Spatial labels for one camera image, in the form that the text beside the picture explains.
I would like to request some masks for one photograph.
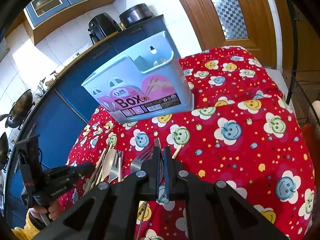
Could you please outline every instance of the air fryer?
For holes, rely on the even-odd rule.
[[[122,29],[110,15],[101,13],[89,22],[88,31],[90,32],[92,44],[95,44],[114,32],[122,31]]]

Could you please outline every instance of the wooden door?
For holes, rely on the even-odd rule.
[[[276,68],[276,37],[268,0],[180,0],[202,50],[240,45]]]

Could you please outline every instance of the table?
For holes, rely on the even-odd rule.
[[[185,170],[226,181],[291,239],[302,239],[315,198],[314,169],[292,109],[259,61],[240,46],[180,59],[195,110],[118,124],[99,106],[73,146],[67,165],[96,163],[113,143],[124,151],[122,175],[159,137]],[[82,196],[90,176],[60,198],[63,210]],[[140,224],[141,215],[137,218]],[[140,239],[186,239],[185,205],[165,197],[149,202]]]

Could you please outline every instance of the wok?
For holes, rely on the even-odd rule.
[[[0,170],[2,170],[8,160],[9,144],[6,133],[0,137]]]
[[[29,89],[13,104],[10,113],[0,115],[0,122],[7,118],[5,127],[17,128],[27,117],[28,112],[34,104],[32,92]]]

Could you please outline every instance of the frosted glass panel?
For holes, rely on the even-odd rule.
[[[211,0],[226,40],[247,39],[248,33],[238,0]]]

